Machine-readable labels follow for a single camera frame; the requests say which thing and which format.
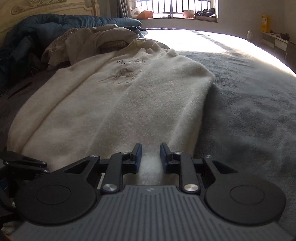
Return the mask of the white side cabinet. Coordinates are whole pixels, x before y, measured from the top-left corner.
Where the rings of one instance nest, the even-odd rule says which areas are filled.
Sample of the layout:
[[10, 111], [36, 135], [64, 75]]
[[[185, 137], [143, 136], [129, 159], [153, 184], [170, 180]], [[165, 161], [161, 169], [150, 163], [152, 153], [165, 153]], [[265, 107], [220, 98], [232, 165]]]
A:
[[277, 34], [262, 32], [260, 45], [295, 72], [295, 43]]

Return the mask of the yellow box on shelf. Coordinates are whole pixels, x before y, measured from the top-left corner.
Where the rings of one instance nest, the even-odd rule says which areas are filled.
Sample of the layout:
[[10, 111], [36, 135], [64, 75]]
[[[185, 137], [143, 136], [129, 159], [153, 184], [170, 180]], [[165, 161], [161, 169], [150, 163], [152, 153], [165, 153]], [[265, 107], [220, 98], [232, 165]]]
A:
[[268, 15], [262, 15], [261, 16], [261, 27], [260, 27], [262, 32], [265, 33], [270, 33], [271, 29], [271, 20]]

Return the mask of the beige crumpled garment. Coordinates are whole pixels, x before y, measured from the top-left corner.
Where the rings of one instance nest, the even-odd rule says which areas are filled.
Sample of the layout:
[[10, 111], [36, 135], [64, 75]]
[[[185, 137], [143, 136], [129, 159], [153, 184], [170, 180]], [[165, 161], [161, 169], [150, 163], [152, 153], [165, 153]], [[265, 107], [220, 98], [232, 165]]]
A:
[[74, 65], [95, 55], [123, 49], [105, 51], [99, 49], [100, 45], [105, 41], [113, 40], [124, 40], [128, 45], [135, 43], [151, 46], [157, 43], [161, 48], [168, 49], [168, 46], [165, 44], [156, 42], [155, 40], [141, 38], [137, 30], [136, 27], [130, 30], [126, 27], [118, 27], [116, 24], [108, 24], [102, 27], [79, 28], [76, 33], [69, 35], [65, 43], [58, 47], [45, 63], [48, 63], [51, 68], [55, 68], [62, 63]]

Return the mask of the cream carved headboard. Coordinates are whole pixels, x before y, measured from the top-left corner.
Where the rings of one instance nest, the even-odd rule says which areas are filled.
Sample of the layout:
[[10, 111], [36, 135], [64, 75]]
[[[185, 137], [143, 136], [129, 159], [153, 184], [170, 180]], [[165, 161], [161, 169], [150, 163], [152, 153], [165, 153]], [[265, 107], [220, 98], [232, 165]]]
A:
[[1, 42], [24, 18], [38, 14], [100, 16], [97, 1], [1, 1]]

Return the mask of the orange box on windowsill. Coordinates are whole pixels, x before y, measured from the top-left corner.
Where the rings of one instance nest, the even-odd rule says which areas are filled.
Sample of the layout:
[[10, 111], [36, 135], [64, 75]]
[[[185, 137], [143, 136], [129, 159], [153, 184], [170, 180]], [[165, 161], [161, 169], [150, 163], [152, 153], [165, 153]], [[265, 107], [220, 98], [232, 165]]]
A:
[[137, 15], [138, 20], [147, 20], [153, 18], [153, 12], [152, 11], [142, 11]]

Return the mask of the grey curtain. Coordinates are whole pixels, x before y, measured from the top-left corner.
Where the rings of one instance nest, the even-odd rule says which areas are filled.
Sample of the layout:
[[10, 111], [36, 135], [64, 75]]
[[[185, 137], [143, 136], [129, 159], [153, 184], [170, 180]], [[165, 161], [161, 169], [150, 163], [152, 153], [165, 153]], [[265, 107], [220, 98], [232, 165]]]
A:
[[117, 0], [117, 16], [119, 18], [132, 18], [129, 0]]

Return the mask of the blue quilted duvet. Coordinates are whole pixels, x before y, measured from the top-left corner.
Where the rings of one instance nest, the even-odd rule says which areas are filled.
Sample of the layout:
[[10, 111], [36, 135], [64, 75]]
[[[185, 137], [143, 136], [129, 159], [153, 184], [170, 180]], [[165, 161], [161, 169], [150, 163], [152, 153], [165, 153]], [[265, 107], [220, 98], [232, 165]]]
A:
[[1, 84], [15, 82], [31, 72], [45, 49], [72, 28], [102, 27], [115, 24], [142, 38], [141, 22], [131, 18], [102, 18], [86, 15], [42, 14], [27, 17], [7, 32], [1, 46]]

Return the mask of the cream fleece sweater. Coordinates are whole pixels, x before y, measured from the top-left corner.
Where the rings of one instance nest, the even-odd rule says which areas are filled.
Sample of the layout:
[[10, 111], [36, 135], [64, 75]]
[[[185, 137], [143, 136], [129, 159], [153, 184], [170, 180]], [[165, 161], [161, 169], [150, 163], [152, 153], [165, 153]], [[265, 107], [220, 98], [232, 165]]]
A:
[[142, 144], [137, 175], [126, 183], [162, 185], [161, 143], [191, 154], [214, 75], [153, 40], [59, 69], [22, 106], [7, 149], [57, 170], [91, 154], [102, 159]]

